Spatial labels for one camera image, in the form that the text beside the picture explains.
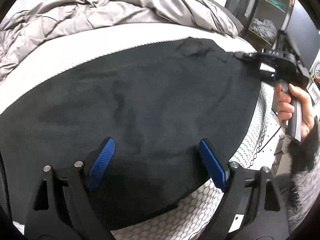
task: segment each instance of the black garment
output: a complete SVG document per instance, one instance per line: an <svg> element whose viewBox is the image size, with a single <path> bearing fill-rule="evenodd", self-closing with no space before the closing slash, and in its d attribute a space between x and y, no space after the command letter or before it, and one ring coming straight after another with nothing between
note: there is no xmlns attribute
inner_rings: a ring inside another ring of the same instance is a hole
<svg viewBox="0 0 320 240"><path fill-rule="evenodd" d="M200 187L209 176L199 141L209 138L227 162L259 96L259 70L233 55L206 39L148 44L83 63L19 98L0 115L15 221L24 223L45 165L84 160L105 137L116 151L89 197L112 229L154 217Z"/></svg>

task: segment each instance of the silver screw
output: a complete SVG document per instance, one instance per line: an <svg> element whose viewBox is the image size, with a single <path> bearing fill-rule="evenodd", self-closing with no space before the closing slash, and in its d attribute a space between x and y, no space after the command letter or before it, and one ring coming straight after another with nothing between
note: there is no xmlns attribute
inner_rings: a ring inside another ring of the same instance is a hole
<svg viewBox="0 0 320 240"><path fill-rule="evenodd" d="M262 170L265 172L265 173L268 173L270 172L270 169L266 166L262 167Z"/></svg>
<svg viewBox="0 0 320 240"><path fill-rule="evenodd" d="M230 163L230 166L234 169L238 168L239 167L239 163L236 163L236 162L231 162Z"/></svg>
<svg viewBox="0 0 320 240"><path fill-rule="evenodd" d="M46 165L46 166L43 167L43 171L44 172L48 172L49 170L51 170L50 165Z"/></svg>
<svg viewBox="0 0 320 240"><path fill-rule="evenodd" d="M75 167L76 167L76 168L80 168L82 165L83 165L83 162L82 162L82 161L76 161L76 162L75 162Z"/></svg>

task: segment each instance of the gray blanket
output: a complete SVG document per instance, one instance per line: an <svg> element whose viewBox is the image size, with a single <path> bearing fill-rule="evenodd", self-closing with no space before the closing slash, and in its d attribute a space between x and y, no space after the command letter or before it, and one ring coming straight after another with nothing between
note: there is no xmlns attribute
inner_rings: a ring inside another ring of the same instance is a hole
<svg viewBox="0 0 320 240"><path fill-rule="evenodd" d="M145 22L170 22L238 35L232 20L208 0L46 0L0 24L0 84L45 41L101 27Z"/></svg>

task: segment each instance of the fur sleeve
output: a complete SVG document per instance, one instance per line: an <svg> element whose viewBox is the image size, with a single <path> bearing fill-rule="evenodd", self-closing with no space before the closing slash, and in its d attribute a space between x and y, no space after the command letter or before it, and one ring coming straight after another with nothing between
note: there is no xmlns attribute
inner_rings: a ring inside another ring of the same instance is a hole
<svg viewBox="0 0 320 240"><path fill-rule="evenodd" d="M299 146L291 142L291 179L293 190L289 193L288 221L292 232L306 217L320 192L320 124L315 126Z"/></svg>

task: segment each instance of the shelf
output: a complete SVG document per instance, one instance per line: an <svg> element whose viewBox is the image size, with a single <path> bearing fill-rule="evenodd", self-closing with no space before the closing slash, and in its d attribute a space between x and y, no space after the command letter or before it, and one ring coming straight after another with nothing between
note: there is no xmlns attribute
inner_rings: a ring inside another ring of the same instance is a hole
<svg viewBox="0 0 320 240"><path fill-rule="evenodd" d="M266 42L267 44L269 44L270 46L272 46L272 44L265 38L261 37L259 34L255 33L253 30L249 29L250 32L254 33L255 35L257 35L260 39L262 39L264 42Z"/></svg>
<svg viewBox="0 0 320 240"><path fill-rule="evenodd" d="M267 3L269 3L269 4L271 4L272 6L276 7L278 10L280 10L280 11L282 11L282 12L284 12L284 13L285 13L285 11L284 11L284 10L282 10L282 9L281 9L281 8L279 8L278 6L275 6L273 3L269 2L268 0L264 0L264 1L266 1Z"/></svg>

